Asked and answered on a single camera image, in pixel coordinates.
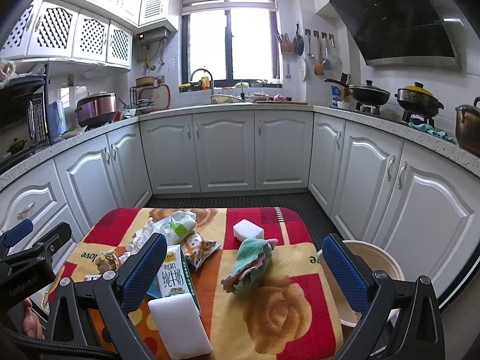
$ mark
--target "louvered cabinet door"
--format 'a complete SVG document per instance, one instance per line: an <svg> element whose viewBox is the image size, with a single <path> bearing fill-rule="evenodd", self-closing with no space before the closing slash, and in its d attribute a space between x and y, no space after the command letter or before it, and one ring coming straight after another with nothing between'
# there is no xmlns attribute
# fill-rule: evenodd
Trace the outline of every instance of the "louvered cabinet door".
<svg viewBox="0 0 480 360"><path fill-rule="evenodd" d="M28 44L28 56L70 56L80 8L44 1Z"/></svg>
<svg viewBox="0 0 480 360"><path fill-rule="evenodd" d="M111 21L106 61L111 64L131 66L131 31Z"/></svg>
<svg viewBox="0 0 480 360"><path fill-rule="evenodd" d="M40 5L42 5L42 0L34 0L28 5L0 50L0 58L16 59L25 56Z"/></svg>
<svg viewBox="0 0 480 360"><path fill-rule="evenodd" d="M81 10L75 30L73 57L105 62L108 33L108 19Z"/></svg>
<svg viewBox="0 0 480 360"><path fill-rule="evenodd" d="M167 17L167 4L169 0L142 0L140 10L140 26Z"/></svg>

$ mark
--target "table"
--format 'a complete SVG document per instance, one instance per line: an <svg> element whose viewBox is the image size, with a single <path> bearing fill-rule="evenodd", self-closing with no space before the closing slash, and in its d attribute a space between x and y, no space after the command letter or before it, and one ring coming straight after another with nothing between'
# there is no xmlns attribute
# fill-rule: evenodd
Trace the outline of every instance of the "table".
<svg viewBox="0 0 480 360"><path fill-rule="evenodd" d="M202 359L296 359L332 357L343 345L340 318L317 260L315 246L302 219L279 207L190 209L197 215L197 231L206 239L222 243L198 271L190 268L201 309L201 320L214 352ZM119 255L135 231L152 216L155 221L177 209L121 208L106 214L75 247L50 287L53 298L58 281L70 276L75 282L98 274L94 264L100 252L115 249ZM248 219L265 231L265 239L277 238L272 260L255 288L227 294L220 283L228 276L240 242L233 225ZM129 314L139 334L158 359L169 359L155 328L146 297L140 308ZM103 322L91 310L103 347Z"/></svg>

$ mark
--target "black range hood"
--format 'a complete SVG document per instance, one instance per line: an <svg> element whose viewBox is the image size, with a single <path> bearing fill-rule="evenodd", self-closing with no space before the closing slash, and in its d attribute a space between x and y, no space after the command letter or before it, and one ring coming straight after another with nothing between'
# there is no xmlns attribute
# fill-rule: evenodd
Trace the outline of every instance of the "black range hood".
<svg viewBox="0 0 480 360"><path fill-rule="evenodd" d="M460 69L429 0L331 0L367 65Z"/></svg>

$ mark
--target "microwave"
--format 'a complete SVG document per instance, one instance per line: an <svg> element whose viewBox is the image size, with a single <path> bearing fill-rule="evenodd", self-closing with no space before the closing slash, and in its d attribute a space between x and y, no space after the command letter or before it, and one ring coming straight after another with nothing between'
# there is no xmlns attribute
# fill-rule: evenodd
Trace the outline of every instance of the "microwave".
<svg viewBox="0 0 480 360"><path fill-rule="evenodd" d="M0 174L49 145L44 93L0 102Z"/></svg>

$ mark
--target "floor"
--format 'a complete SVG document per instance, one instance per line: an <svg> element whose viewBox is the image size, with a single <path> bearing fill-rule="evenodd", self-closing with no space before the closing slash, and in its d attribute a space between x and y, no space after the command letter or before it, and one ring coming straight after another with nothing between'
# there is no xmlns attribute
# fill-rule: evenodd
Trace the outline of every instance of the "floor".
<svg viewBox="0 0 480 360"><path fill-rule="evenodd" d="M307 226L311 239L319 251L323 238L337 233L335 225L310 192L276 195L251 195L216 198L150 199L146 207L153 208L246 208L284 207L299 214Z"/></svg>

